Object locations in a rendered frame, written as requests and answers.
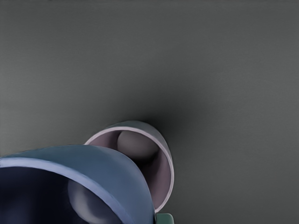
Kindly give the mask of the grey cup with pink inside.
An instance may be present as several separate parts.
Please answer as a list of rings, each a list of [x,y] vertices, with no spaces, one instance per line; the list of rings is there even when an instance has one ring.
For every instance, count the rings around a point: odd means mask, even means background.
[[[166,140],[148,123],[129,120],[94,134],[87,145],[107,147],[130,158],[142,172],[155,212],[168,202],[174,185],[174,166]]]

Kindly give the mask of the blue cup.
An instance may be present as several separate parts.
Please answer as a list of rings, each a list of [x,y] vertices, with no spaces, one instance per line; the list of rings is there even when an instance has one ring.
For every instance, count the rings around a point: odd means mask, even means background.
[[[0,157],[0,224],[156,224],[156,213],[128,157],[70,145]]]

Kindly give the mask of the teal faceted mug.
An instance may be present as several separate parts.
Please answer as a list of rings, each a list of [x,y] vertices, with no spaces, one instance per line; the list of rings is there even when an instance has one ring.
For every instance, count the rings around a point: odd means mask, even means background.
[[[156,224],[174,224],[174,218],[169,213],[157,213]]]

